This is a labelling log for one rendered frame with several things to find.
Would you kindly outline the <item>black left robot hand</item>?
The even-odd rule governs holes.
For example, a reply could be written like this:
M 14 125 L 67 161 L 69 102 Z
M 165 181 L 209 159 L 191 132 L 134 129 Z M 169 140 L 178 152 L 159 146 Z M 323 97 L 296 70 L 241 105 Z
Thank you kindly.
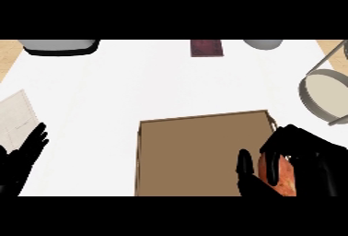
M 45 124 L 39 123 L 17 149 L 6 151 L 0 145 L 0 197 L 17 196 L 26 184 L 34 163 L 48 143 Z

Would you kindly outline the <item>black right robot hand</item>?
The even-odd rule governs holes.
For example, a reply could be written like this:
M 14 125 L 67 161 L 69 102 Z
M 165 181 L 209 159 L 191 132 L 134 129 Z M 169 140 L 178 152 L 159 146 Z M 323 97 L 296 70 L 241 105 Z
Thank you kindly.
M 241 196 L 278 197 L 272 186 L 278 182 L 278 159 L 293 167 L 295 188 L 299 197 L 348 197 L 348 148 L 334 145 L 302 128 L 289 124 L 271 134 L 259 154 L 267 160 L 267 180 L 253 175 L 252 156 L 239 150 L 236 173 Z

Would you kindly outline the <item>orange sweet potato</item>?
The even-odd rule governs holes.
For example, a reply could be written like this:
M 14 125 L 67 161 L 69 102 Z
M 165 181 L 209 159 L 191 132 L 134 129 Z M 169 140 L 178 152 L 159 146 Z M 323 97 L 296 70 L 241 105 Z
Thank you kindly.
M 258 177 L 264 183 L 268 182 L 265 155 L 261 155 L 259 160 L 258 160 Z M 280 157 L 278 159 L 278 182 L 277 182 L 277 185 L 272 186 L 272 190 L 281 196 L 296 195 L 293 167 L 284 157 Z

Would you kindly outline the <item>brown wooden tray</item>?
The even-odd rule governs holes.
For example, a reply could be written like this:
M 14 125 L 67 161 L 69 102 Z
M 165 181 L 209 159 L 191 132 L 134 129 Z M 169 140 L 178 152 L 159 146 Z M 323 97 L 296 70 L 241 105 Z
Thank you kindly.
M 274 128 L 265 110 L 143 121 L 134 194 L 237 196 L 239 150 L 258 158 Z

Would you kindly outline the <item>grey round bowl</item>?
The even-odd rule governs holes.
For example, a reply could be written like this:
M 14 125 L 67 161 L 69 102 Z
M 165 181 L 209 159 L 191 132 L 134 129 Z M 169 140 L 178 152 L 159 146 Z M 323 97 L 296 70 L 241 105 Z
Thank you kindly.
M 247 43 L 247 45 L 258 50 L 272 50 L 275 49 L 280 44 L 281 44 L 281 40 L 244 40 L 244 42 Z

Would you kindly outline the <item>dark maroon book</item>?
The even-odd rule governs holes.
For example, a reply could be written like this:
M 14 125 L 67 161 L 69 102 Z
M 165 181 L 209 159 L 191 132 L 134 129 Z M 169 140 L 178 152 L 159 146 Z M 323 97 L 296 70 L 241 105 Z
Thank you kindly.
M 193 57 L 222 56 L 222 47 L 219 40 L 191 40 L 190 54 Z

